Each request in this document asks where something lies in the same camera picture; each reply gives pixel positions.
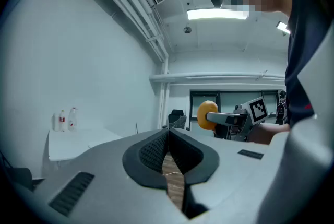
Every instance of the lit light fixture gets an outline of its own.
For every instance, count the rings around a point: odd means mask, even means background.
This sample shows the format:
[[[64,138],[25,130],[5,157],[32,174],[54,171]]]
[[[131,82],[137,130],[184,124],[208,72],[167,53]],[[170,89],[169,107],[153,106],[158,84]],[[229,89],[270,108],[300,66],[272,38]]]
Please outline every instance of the lit light fixture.
[[[282,23],[281,21],[278,22],[278,24],[276,25],[277,29],[282,30],[285,33],[290,34],[290,31],[287,29],[287,25]]]
[[[191,9],[187,11],[188,19],[232,18],[246,20],[249,12],[230,9]]]

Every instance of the table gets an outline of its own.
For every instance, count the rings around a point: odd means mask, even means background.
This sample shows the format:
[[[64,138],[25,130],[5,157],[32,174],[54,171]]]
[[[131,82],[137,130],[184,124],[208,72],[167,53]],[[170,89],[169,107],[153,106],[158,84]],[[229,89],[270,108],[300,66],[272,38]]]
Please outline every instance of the table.
[[[122,137],[107,129],[79,129],[76,132],[49,132],[49,160],[65,161],[78,157],[88,149]]]

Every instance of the white ceiling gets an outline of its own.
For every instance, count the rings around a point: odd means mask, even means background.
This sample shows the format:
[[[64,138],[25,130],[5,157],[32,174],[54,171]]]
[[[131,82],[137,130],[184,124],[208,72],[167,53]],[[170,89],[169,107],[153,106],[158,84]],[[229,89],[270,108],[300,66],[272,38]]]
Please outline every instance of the white ceiling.
[[[289,36],[276,28],[278,21],[287,23],[282,13],[256,13],[246,20],[237,19],[187,19],[187,10],[213,7],[210,0],[165,0],[157,5],[165,23],[173,51],[228,50],[271,51],[286,54]],[[189,26],[192,32],[185,34]]]

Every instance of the window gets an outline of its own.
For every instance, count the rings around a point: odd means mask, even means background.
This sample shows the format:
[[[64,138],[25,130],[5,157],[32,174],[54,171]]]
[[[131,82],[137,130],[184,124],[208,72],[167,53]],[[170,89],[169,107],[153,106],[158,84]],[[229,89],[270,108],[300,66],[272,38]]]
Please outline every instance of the window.
[[[265,122],[276,121],[276,107],[278,105],[277,91],[191,91],[190,92],[190,121],[189,128],[194,134],[212,136],[212,131],[202,129],[197,122],[199,106],[207,100],[214,101],[219,112],[233,113],[237,104],[263,97],[267,107],[269,119]]]

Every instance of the floor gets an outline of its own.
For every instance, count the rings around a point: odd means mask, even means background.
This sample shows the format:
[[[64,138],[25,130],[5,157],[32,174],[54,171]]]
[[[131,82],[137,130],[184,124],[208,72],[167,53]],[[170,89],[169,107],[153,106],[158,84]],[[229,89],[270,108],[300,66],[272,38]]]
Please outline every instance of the floor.
[[[162,164],[162,174],[167,179],[168,196],[178,209],[182,209],[184,179],[172,156],[168,152]]]

